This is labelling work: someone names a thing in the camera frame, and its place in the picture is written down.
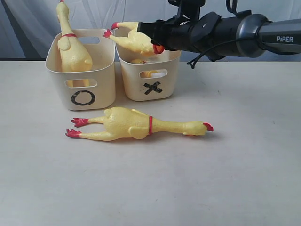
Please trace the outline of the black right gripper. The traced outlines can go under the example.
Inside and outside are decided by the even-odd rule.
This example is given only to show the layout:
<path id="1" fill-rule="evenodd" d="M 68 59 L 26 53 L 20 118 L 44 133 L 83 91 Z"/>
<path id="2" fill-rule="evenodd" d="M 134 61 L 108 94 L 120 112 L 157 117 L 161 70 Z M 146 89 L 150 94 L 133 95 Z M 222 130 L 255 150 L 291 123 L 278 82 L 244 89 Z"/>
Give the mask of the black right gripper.
<path id="1" fill-rule="evenodd" d="M 185 17 L 177 21 L 172 17 L 166 21 L 158 19 L 152 23 L 139 22 L 137 31 L 149 38 L 155 38 L 151 39 L 154 51 L 200 51 L 190 40 L 191 32 L 199 21 L 200 19 L 191 21 Z"/>

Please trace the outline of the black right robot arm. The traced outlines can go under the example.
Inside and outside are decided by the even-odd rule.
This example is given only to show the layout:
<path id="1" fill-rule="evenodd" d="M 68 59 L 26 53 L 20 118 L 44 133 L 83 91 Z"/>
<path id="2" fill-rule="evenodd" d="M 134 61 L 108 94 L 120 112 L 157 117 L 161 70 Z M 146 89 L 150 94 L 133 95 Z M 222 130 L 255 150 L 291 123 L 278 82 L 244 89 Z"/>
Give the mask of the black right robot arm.
<path id="1" fill-rule="evenodd" d="M 191 68 L 203 56 L 214 62 L 225 57 L 256 58 L 266 51 L 278 55 L 301 52 L 300 19 L 272 22 L 262 14 L 222 18 L 210 12 L 197 21 L 139 22 L 137 30 L 166 50 L 198 53 L 188 62 Z"/>

